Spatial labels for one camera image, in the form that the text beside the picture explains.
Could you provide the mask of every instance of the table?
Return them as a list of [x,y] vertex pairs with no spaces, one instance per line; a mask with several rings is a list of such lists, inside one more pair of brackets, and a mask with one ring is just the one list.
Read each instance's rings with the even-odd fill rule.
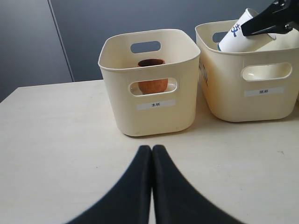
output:
[[163,144],[224,211],[249,224],[295,224],[298,133],[298,104],[282,120],[228,123],[199,89],[190,128],[132,138],[116,127],[102,80],[18,88],[0,104],[0,223],[65,223],[110,190],[140,145]]

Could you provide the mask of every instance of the brown wooden cup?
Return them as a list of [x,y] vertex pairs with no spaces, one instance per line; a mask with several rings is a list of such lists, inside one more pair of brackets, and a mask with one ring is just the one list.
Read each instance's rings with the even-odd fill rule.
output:
[[[146,67],[146,66],[153,66],[159,64],[165,64],[165,61],[162,59],[151,58],[151,59],[140,61],[138,63],[138,67]],[[152,80],[152,81],[144,81],[138,83],[138,87],[143,94],[164,92],[167,89],[167,86],[168,86],[167,78]]]

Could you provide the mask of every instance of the white paper cup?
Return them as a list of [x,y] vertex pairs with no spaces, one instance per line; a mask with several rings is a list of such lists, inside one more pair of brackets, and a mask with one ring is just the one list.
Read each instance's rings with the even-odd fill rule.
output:
[[243,36],[241,25],[257,16],[258,13],[247,8],[238,22],[218,44],[218,50],[223,52],[249,52],[256,51],[262,46],[276,39],[274,34],[260,34],[254,36]]

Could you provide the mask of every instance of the gray wall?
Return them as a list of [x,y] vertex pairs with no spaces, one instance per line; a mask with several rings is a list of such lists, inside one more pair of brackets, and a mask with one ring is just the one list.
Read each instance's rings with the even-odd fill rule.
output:
[[75,81],[102,79],[97,60],[113,35],[177,28],[195,40],[205,22],[263,11],[273,0],[51,0]]
[[0,0],[0,102],[17,87],[71,81],[47,0]]

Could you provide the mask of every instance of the storage bin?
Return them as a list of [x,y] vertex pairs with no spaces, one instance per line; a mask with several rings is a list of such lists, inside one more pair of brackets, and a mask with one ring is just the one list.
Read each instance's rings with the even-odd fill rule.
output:
[[[131,46],[159,42],[156,51],[133,53]],[[101,69],[118,128],[129,136],[177,132],[195,119],[200,49],[183,31],[160,29],[117,35],[106,40]],[[138,67],[144,59],[165,64]],[[143,95],[138,82],[168,79],[165,92]]]
[[199,25],[199,83],[211,112],[231,122],[281,119],[294,108],[299,93],[299,32],[278,35],[255,52],[224,53],[213,41],[237,22]]

